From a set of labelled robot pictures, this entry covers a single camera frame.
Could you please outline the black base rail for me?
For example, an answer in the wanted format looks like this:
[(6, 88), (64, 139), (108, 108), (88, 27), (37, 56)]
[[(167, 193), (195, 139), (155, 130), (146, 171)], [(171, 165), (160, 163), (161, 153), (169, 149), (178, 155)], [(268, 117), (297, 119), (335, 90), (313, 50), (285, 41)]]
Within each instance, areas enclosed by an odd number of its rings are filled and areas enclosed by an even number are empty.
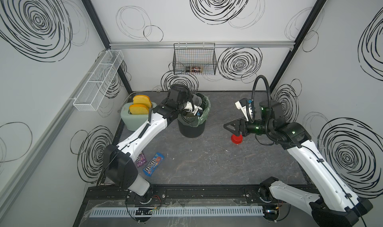
[(149, 195), (144, 198), (115, 185), (90, 187), (82, 201), (90, 202), (122, 201), (128, 205), (164, 205), (176, 200), (244, 199), (247, 204), (266, 205), (260, 194), (260, 184), (256, 185), (169, 185), (154, 184)]

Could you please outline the red jar lid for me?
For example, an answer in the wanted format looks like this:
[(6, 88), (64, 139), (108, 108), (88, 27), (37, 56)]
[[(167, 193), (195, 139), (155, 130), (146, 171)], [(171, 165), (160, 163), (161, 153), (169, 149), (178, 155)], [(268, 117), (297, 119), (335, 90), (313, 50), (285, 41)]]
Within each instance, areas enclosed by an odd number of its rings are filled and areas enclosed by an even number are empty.
[(236, 145), (241, 144), (243, 142), (243, 136), (241, 134), (239, 136), (233, 134), (230, 139), (232, 143)]

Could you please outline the black corner frame post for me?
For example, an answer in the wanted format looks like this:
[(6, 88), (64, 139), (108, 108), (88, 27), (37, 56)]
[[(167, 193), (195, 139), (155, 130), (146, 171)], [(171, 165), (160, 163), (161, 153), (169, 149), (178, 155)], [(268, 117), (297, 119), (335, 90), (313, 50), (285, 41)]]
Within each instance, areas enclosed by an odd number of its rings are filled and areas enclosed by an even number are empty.
[(280, 68), (278, 69), (274, 79), (271, 82), (270, 90), (271, 92), (274, 91), (274, 89), (277, 87), (277, 84), (279, 83), (280, 79), (284, 75), (285, 71), (287, 70), (287, 67), (289, 66), (290, 62), (292, 61), (293, 57), (297, 53), (300, 45), (303, 43), (304, 38), (308, 34), (310, 28), (312, 27), (314, 21), (317, 19), (320, 11), (323, 9), (325, 3), (327, 0), (317, 0), (310, 11), (308, 17), (306, 18), (300, 32), (298, 33), (296, 39), (295, 39), (295, 45), (292, 50), (290, 50), (285, 59), (283, 60)]

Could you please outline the purple candy bag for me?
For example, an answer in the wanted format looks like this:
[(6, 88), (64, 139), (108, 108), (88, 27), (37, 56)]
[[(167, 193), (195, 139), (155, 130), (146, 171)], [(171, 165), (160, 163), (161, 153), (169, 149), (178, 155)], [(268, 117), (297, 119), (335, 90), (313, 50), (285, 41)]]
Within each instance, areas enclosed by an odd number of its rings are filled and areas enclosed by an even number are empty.
[(137, 157), (136, 165), (137, 165), (137, 167), (139, 168), (139, 167), (145, 165), (146, 163), (147, 163), (147, 159), (146, 159), (144, 153), (141, 152), (141, 153), (138, 155), (138, 157)]

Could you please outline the green toaster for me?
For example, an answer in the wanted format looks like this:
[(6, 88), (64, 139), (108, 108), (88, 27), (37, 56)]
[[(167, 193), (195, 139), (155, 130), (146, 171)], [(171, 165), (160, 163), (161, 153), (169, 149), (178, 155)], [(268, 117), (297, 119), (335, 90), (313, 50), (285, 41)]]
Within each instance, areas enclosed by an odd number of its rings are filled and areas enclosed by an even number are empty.
[(133, 115), (131, 114), (129, 107), (133, 105), (133, 102), (128, 102), (122, 106), (120, 115), (127, 129), (130, 131), (136, 131), (141, 125), (143, 125), (149, 117), (149, 114)]

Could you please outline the yellow toast slice back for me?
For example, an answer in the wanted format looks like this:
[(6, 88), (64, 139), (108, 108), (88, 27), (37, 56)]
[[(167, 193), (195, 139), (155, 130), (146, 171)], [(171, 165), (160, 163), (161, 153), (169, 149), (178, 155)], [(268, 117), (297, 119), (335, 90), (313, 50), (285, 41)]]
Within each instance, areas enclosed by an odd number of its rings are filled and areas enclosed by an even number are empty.
[(144, 105), (147, 108), (152, 108), (151, 99), (147, 95), (136, 95), (133, 98), (133, 104), (135, 104), (135, 105)]

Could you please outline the black left corner post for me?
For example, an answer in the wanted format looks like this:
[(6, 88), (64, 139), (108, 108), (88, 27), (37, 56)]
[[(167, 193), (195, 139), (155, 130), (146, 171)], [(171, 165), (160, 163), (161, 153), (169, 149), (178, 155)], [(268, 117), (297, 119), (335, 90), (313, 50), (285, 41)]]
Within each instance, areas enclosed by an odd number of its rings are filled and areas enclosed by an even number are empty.
[[(81, 0), (85, 9), (86, 9), (86, 12), (88, 13), (89, 17), (90, 17), (90, 20), (93, 24), (93, 26), (95, 27), (96, 29), (96, 32), (103, 44), (103, 46), (106, 48), (106, 49), (110, 49), (110, 40), (107, 36), (107, 33), (99, 19), (99, 16), (92, 4), (92, 1), (91, 0)], [(122, 81), (122, 84), (124, 86), (124, 88), (126, 89), (126, 91), (128, 92), (128, 94), (131, 94), (133, 92), (131, 86), (130, 86), (130, 83), (124, 73), (124, 71), (122, 70), (121, 67), (118, 68), (117, 70), (117, 73)]]

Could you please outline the yellow toast slice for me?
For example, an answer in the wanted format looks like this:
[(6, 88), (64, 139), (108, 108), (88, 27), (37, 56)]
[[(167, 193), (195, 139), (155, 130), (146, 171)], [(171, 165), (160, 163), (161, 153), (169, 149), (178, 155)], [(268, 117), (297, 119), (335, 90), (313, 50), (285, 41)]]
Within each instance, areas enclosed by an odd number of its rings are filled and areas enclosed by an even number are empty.
[(129, 106), (129, 111), (132, 115), (148, 115), (149, 108), (144, 104), (132, 104)]
[(152, 108), (151, 99), (147, 95), (136, 95), (133, 98), (133, 104), (135, 104), (135, 105), (144, 105), (147, 108)]

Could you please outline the small jar in basket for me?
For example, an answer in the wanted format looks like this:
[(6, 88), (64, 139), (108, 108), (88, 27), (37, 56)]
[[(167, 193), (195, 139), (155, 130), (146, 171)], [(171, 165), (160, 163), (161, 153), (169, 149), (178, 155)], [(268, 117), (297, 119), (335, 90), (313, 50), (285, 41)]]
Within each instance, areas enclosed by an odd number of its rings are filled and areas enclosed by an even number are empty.
[(203, 73), (203, 68), (201, 66), (186, 66), (185, 72), (189, 73)]

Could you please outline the blue candy bag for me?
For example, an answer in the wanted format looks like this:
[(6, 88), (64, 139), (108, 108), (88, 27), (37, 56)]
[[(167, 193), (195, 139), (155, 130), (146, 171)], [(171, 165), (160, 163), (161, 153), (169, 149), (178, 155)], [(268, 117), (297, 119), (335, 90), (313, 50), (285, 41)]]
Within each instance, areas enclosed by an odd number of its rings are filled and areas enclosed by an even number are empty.
[(161, 153), (156, 153), (154, 157), (150, 160), (150, 162), (147, 164), (147, 166), (143, 169), (143, 172), (146, 176), (152, 176), (157, 167), (161, 164), (161, 162), (164, 160), (164, 155)]

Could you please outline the black bin with green bag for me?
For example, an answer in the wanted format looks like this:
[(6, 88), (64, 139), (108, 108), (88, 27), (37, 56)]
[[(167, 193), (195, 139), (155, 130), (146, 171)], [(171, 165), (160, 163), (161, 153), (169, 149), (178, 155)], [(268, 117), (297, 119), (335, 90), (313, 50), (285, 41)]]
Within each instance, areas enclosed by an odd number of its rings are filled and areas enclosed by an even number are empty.
[(211, 110), (210, 99), (206, 95), (200, 92), (194, 94), (202, 98), (201, 108), (203, 109), (203, 114), (198, 117), (194, 116), (192, 113), (182, 111), (178, 115), (179, 131), (187, 138), (196, 138), (204, 132), (205, 124)]

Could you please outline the clear oatmeal jar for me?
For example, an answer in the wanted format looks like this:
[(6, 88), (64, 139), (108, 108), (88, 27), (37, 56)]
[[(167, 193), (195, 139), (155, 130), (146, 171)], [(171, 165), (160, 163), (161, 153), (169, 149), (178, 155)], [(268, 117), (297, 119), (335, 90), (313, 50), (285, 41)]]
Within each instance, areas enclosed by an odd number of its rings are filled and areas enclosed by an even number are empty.
[(201, 105), (202, 105), (202, 98), (200, 96), (198, 96), (198, 95), (193, 94), (192, 95), (192, 104), (195, 107), (201, 107)]

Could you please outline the aluminium wall rail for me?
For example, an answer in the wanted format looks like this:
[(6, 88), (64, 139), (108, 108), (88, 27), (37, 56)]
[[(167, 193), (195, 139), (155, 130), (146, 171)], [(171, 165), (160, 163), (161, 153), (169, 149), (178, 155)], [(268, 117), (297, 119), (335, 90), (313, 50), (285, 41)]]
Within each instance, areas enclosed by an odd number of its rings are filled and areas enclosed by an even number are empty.
[(294, 41), (177, 41), (177, 42), (112, 42), (111, 49), (159, 48), (293, 48)]

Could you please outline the yellow toast slice front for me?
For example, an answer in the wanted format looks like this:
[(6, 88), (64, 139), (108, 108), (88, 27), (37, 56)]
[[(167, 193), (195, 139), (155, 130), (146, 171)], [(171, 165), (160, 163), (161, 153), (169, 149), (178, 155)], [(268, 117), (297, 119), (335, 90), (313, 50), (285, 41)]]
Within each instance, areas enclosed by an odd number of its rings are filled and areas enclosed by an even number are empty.
[(132, 104), (129, 106), (129, 111), (132, 115), (148, 115), (149, 108), (144, 104)]

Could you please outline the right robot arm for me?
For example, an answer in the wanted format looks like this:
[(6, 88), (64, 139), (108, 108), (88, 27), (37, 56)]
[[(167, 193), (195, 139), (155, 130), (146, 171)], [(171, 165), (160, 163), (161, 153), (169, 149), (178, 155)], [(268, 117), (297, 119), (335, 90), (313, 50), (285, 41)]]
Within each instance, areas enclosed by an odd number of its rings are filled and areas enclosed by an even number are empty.
[(233, 137), (249, 134), (266, 135), (279, 143), (303, 168), (318, 193), (292, 187), (275, 177), (260, 184), (258, 196), (264, 203), (274, 200), (286, 202), (310, 215), (320, 227), (352, 227), (372, 208), (372, 203), (359, 197), (331, 168), (321, 155), (305, 128), (296, 122), (287, 122), (281, 103), (262, 101), (260, 119), (255, 119), (252, 100), (245, 98), (235, 106), (243, 117), (224, 124)]

